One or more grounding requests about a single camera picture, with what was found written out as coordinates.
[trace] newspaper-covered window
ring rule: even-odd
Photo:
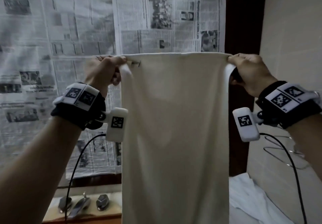
[[[92,55],[224,52],[225,0],[0,0],[0,170],[43,128]],[[121,107],[110,86],[106,108]],[[70,178],[84,130],[66,168]],[[75,177],[121,173],[122,144],[97,138]]]

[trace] bare skin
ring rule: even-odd
[[[86,84],[107,95],[121,81],[121,57],[94,57],[86,64]],[[1,173],[1,223],[41,223],[81,134],[71,122],[54,116],[26,150]]]
[[[269,72],[259,55],[237,54],[228,58],[228,62],[235,65],[242,83],[233,80],[232,84],[241,85],[252,96],[258,97],[270,84],[277,81]],[[311,163],[314,171],[322,180],[322,115],[316,114],[304,118],[287,128],[305,158]]]

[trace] crumpled white cloth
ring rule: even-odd
[[[228,56],[126,55],[123,224],[228,224]]]
[[[294,224],[266,196],[248,173],[229,178],[229,203],[261,224]]]

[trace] person's left arm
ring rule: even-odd
[[[103,97],[109,84],[121,78],[121,57],[96,57],[87,62],[85,83],[98,89]],[[3,223],[41,223],[81,129],[54,116],[27,146],[26,150],[0,175],[0,210]]]

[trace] person's right arm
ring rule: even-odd
[[[229,57],[228,62],[237,67],[243,79],[243,82],[232,79],[231,84],[243,86],[254,97],[258,98],[267,86],[277,81],[259,55],[237,54]],[[286,130],[322,180],[322,115],[304,118]]]

